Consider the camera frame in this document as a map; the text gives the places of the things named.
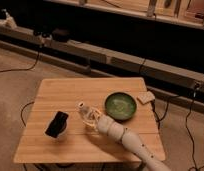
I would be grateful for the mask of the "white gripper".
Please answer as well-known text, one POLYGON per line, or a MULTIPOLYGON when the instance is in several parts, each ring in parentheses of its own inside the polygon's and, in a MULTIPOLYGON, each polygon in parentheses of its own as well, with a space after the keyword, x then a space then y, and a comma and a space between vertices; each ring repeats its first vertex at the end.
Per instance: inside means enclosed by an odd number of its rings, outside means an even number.
POLYGON ((95 123, 83 121, 85 125, 93 129, 94 131, 98 131, 99 133, 110 137, 116 142, 122 140, 123 136, 127 133, 127 129, 122 124, 116 122, 109 116, 102 115, 102 112, 97 108, 92 108, 91 112, 95 118, 100 117, 97 122, 97 126, 95 123))

